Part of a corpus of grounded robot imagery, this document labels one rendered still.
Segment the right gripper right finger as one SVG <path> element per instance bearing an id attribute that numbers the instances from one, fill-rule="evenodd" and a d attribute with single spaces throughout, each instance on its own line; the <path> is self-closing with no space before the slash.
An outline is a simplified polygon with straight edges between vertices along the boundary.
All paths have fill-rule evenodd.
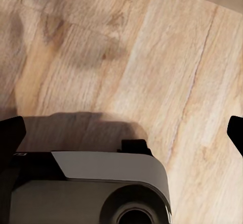
<path id="1" fill-rule="evenodd" d="M 231 116 L 227 134 L 243 156 L 243 118 Z"/>

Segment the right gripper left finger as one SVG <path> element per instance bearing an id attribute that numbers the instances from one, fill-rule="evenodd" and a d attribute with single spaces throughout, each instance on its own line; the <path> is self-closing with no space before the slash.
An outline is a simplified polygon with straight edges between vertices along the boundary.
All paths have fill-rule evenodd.
<path id="1" fill-rule="evenodd" d="M 0 121 L 0 176 L 26 135 L 22 116 Z"/>

